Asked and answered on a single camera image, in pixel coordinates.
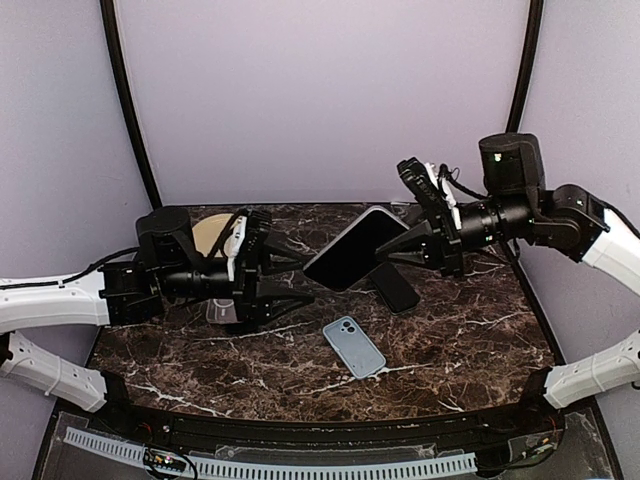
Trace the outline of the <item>silver smartphone black screen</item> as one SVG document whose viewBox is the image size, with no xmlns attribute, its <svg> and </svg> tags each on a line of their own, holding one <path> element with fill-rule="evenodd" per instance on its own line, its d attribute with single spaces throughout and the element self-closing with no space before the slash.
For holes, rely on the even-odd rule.
<svg viewBox="0 0 640 480">
<path fill-rule="evenodd" d="M 372 206 L 309 260 L 303 274 L 329 290 L 345 291 L 380 265 L 380 246 L 408 230 L 389 210 Z"/>
</svg>

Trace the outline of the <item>light blue phone case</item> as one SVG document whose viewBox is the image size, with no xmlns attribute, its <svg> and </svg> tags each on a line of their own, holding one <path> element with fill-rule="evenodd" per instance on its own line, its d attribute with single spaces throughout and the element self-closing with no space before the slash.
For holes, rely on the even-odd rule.
<svg viewBox="0 0 640 480">
<path fill-rule="evenodd" d="M 350 316 L 322 329 L 323 335 L 355 379 L 368 378 L 386 366 L 386 358 Z"/>
</svg>

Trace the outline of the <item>black phone case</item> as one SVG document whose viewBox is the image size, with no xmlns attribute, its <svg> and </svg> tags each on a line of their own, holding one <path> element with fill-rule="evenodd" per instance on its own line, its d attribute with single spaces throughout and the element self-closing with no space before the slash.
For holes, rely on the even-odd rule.
<svg viewBox="0 0 640 480">
<path fill-rule="evenodd" d="M 225 331 L 231 336 L 242 336 L 253 334 L 259 331 L 260 323 L 256 321 L 246 321 L 234 324 L 227 324 Z"/>
</svg>

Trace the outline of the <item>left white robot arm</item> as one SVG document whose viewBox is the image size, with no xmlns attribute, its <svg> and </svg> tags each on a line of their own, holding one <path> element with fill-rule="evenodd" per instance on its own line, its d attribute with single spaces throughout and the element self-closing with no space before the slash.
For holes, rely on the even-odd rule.
<svg viewBox="0 0 640 480">
<path fill-rule="evenodd" d="M 301 269 L 303 258 L 275 240 L 264 210 L 236 211 L 208 253 L 197 250 L 189 212 L 165 206 L 139 218 L 138 244 L 68 277 L 1 282 L 1 374 L 101 415 L 120 436 L 141 427 L 124 380 L 44 350 L 23 330 L 61 325 L 119 327 L 144 323 L 177 300 L 229 300 L 235 333 L 252 333 L 310 305 L 311 294 L 266 285 L 262 277 Z"/>
</svg>

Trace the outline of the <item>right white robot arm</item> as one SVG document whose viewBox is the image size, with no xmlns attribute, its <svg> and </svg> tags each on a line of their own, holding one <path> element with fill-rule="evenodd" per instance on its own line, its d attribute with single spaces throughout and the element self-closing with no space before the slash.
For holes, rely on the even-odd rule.
<svg viewBox="0 0 640 480">
<path fill-rule="evenodd" d="M 417 224 L 377 249 L 379 260 L 459 277 L 465 253 L 522 239 L 639 291 L 638 230 L 617 208 L 580 186 L 547 189 L 534 135 L 491 135 L 480 140 L 479 151 L 487 193 L 470 203 L 455 200 L 455 183 L 445 166 L 416 158 L 398 164 L 421 213 Z"/>
</svg>

